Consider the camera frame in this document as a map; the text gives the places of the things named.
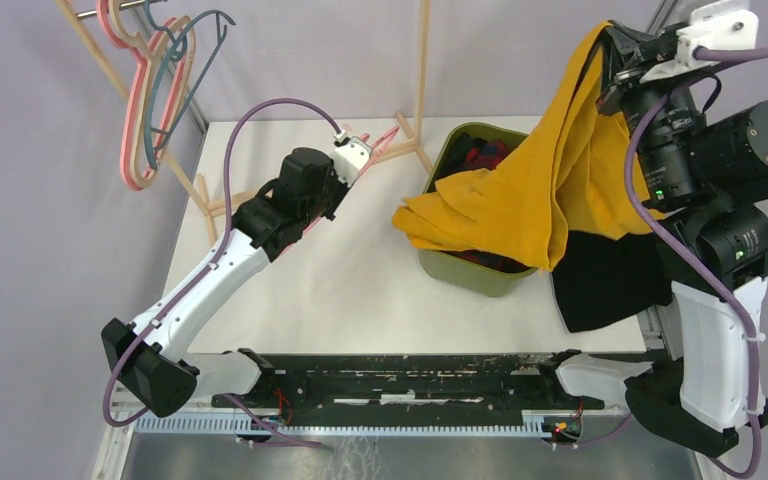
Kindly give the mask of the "yellow skirt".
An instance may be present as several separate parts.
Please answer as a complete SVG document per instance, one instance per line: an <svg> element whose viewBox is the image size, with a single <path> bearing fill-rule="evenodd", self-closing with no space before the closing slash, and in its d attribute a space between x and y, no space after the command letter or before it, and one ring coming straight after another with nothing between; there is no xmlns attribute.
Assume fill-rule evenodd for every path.
<svg viewBox="0 0 768 480"><path fill-rule="evenodd" d="M405 199L392 217L417 249L479 250L551 271L570 232L618 240L651 228L624 184L629 129L598 113L604 53L593 28L571 55L538 125L495 169L442 178L432 193Z"/></svg>

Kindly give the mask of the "red plaid skirt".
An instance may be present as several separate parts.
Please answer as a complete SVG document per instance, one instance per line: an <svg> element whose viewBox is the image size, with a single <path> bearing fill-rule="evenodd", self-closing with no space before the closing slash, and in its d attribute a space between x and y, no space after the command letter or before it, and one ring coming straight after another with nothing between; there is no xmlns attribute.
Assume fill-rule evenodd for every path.
<svg viewBox="0 0 768 480"><path fill-rule="evenodd" d="M494 170L509 154L510 150L501 140L485 140L461 133L455 142L453 152L447 159L449 176L480 169ZM524 264L498 254L467 250L451 253L451 256L480 265L491 270L515 274L528 270Z"/></svg>

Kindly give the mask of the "olive green plastic basket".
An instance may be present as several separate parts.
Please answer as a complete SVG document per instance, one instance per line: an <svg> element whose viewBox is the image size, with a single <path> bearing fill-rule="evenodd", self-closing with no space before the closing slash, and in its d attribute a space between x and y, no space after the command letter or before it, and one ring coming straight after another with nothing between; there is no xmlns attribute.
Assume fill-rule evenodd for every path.
<svg viewBox="0 0 768 480"><path fill-rule="evenodd" d="M434 192L435 182L453 170L455 157L460 153L465 156L467 138L472 140L471 147L475 146L477 140L498 140L513 150L527 136L524 132L482 122L468 122L456 127L443 143L424 192ZM533 267L511 264L507 259L503 259L503 262L507 262L509 267L494 269L493 265L498 266L499 262L476 263L473 261L474 253L469 259L463 257L464 252L419 250L417 255L421 267L430 277L491 298L507 295L523 279L537 272Z"/></svg>

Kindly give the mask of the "grey blue plastic hanger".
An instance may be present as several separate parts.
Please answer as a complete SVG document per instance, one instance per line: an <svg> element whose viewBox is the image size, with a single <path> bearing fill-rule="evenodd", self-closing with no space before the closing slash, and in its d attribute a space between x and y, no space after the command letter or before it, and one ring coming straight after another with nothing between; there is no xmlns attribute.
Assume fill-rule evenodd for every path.
<svg viewBox="0 0 768 480"><path fill-rule="evenodd" d="M155 79L151 82L146 104L147 112L141 127L148 163L147 171L155 173L166 153L172 134L184 114L187 113L194 100L195 92L218 56L219 50L227 39L229 29L236 25L236 21L222 10L209 9L193 18L189 16L175 17L160 24L153 16L150 3L146 3L142 10L147 23L159 35L160 45L155 48L155 52L160 55L159 70L161 73L167 71L172 73L166 106L163 109L161 119L158 121L154 119L154 113L157 110L158 98L162 93L163 81ZM191 81L190 77L197 53L196 26L208 20L211 20L215 27L215 45L196 79Z"/></svg>

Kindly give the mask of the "beige wooden hanger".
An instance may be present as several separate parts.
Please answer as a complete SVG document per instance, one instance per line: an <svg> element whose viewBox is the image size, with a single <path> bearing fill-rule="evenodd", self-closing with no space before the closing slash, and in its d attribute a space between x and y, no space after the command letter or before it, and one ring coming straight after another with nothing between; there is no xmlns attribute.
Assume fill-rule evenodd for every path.
<svg viewBox="0 0 768 480"><path fill-rule="evenodd" d="M126 27L126 26L125 26L125 28L126 28L126 29L127 29L127 31L128 31L128 32L130 32L130 33L136 33L136 31L130 31L130 30L129 30L129 29ZM163 76L162 76L162 73L160 72L160 70L158 71L158 73L157 73L157 75L156 75L156 78L155 78L155 79L157 79L157 80L161 79L161 80L163 81ZM163 112L163 109L164 109L164 107L166 106L166 97L167 97L167 95L168 95L168 94L164 95L163 93L161 93L161 94L160 94L160 97L158 98L158 102L157 102L157 104L156 104L157 110L156 110L156 112L154 113L154 119L155 119L156 121L158 121L158 120L160 120L160 119L161 119L161 116L162 116L162 112ZM139 164L140 164L142 167L145 167L145 166L147 166L147 165L148 165L148 163L147 163L147 160L146 160L146 157L145 157L145 156L142 156L142 157L140 158L140 160L139 160Z"/></svg>

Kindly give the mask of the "pink plastic hanger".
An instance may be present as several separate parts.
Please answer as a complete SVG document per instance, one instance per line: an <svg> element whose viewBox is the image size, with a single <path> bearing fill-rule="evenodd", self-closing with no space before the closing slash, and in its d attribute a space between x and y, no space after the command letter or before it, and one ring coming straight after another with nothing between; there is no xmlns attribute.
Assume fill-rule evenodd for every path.
<svg viewBox="0 0 768 480"><path fill-rule="evenodd" d="M400 128L393 126L372 144L369 135L351 137L347 146L336 147L331 158L337 166L338 177L347 180L351 188L359 178L381 157L395 139Z"/></svg>
<svg viewBox="0 0 768 480"><path fill-rule="evenodd" d="M116 7L119 2L98 0L96 9L104 9L106 6ZM109 14L100 13L97 19L109 41L114 46L129 51L136 61L136 71L129 90L124 117L120 174L128 188L140 191L152 185L158 170L157 165L162 163L166 156L164 147L160 150L155 149L159 145L161 135L151 132L149 138L145 139L143 133L146 126L145 115L154 111L148 105L151 83L159 71L160 60L170 43L170 38L163 31L156 31L149 38L139 32L128 32L119 10ZM142 156L153 160L156 165L142 167L139 164Z"/></svg>

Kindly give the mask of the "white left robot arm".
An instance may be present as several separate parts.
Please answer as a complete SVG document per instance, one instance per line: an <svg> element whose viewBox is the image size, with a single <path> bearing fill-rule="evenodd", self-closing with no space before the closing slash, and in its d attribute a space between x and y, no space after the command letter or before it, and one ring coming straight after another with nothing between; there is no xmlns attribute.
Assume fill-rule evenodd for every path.
<svg viewBox="0 0 768 480"><path fill-rule="evenodd" d="M196 354L189 347L240 287L316 220L333 219L371 158L371 149L357 138L330 154L294 149L279 176L239 206L228 231L184 280L132 321L112 319L103 327L113 379L158 418L193 399L226 393L254 407L267 404L275 382L253 353Z"/></svg>

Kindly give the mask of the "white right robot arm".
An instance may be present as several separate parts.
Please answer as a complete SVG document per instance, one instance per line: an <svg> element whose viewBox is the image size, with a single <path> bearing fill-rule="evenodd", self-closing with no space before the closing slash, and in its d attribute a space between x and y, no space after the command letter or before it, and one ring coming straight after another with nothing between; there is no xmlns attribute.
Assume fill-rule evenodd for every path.
<svg viewBox="0 0 768 480"><path fill-rule="evenodd" d="M644 33L611 22L597 110L621 114L649 193L637 212L653 222L671 284L682 350L664 362L600 358L570 350L545 362L540 400L562 408L576 396L629 410L654 435L718 457L738 431L768 424L760 386L760 310L768 287L768 100L714 124L690 88L733 66L768 58L754 46L750 13L678 23Z"/></svg>

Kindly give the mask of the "wooden clothes rack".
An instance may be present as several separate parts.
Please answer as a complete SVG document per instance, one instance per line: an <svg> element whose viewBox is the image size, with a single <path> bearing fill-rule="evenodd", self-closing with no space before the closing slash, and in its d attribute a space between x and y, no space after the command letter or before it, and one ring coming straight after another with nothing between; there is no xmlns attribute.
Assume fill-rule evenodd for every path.
<svg viewBox="0 0 768 480"><path fill-rule="evenodd" d="M124 101L125 110L126 110L126 102L127 102L128 93L131 87L131 81L126 82L123 79L123 77L119 74L117 69L114 67L109 57L103 52L100 46L100 43L97 40L97 37L89 30L88 28L89 23L96 22L99 26L102 36L112 46L114 46L109 41L105 33L102 31L102 28L100 26L100 23L97 17L90 18L85 21L80 21L75 17L75 15L80 11L78 11L73 6L72 2L60 1L58 2L57 6L59 10L62 12L63 16L65 17L65 20L67 21L67 23L71 26L71 28L77 34L81 43L87 49L89 54L94 58L96 64L99 66L103 74L111 83L114 90L120 95L120 97ZM145 20L142 7L134 8L131 10L122 10L123 11L122 19L124 21L125 26L130 31L136 31L148 37L154 31ZM167 19L155 18L155 20L158 23L162 24ZM208 56L210 55L215 45L215 27L211 20L205 21L196 26L196 38L197 38L197 53L196 53L196 57L193 64L192 74L190 77L191 81L194 81L196 79L197 74L201 71L202 67L205 65L206 60L208 59ZM162 93L166 95L168 94L169 82L172 79L172 73L170 71L167 71L165 73L162 73L162 76L163 76ZM194 117L195 122L201 128L205 128L207 126L207 122L204 119L204 116L201 113L199 105L196 101L196 92L195 92L194 100L190 104L190 107L187 113L184 114L184 116L187 114L192 115ZM178 160L174 157L173 154L169 153L168 147L166 151L166 156L164 157L163 162L159 165L159 168L162 165L167 166L172 171L174 176L177 178L179 184L185 189L185 191L187 192L193 204L196 206L198 211L202 214L206 222L207 235L208 235L209 241L211 242L216 241L220 236L216 226L216 221L220 216L224 214L225 208L227 205L226 201L222 199L211 200L204 176L201 174L197 174L194 177L189 177L187 174L185 174Z"/></svg>

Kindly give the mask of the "black garment with flower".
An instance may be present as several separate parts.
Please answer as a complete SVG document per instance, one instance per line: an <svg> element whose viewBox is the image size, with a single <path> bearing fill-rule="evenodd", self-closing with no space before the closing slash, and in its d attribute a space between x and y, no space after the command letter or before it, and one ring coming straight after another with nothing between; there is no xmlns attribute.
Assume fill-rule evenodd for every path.
<svg viewBox="0 0 768 480"><path fill-rule="evenodd" d="M605 328L672 301L671 282L653 234L612 240L572 231L565 255L552 271L552 284L571 333Z"/></svg>

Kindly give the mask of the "metal rack rod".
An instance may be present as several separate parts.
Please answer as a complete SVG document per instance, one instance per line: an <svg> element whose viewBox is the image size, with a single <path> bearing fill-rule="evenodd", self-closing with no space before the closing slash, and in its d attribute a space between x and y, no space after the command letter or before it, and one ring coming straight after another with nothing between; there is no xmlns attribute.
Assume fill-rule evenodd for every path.
<svg viewBox="0 0 768 480"><path fill-rule="evenodd" d="M94 9L78 12L75 17L80 21L85 21L90 18L97 17L100 13L109 14L114 10L131 10L134 8L140 8L144 5L153 5L157 3L165 3L166 0L134 0L134 1L121 1L116 7L106 6L104 9Z"/></svg>

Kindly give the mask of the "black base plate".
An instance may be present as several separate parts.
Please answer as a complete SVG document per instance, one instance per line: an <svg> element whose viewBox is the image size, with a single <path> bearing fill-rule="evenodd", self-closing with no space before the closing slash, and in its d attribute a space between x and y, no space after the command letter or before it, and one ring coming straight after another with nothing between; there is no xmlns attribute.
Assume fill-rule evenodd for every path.
<svg viewBox="0 0 768 480"><path fill-rule="evenodd" d="M250 410L280 409L290 426L515 426L523 411L601 410L562 391L547 354L263 356Z"/></svg>

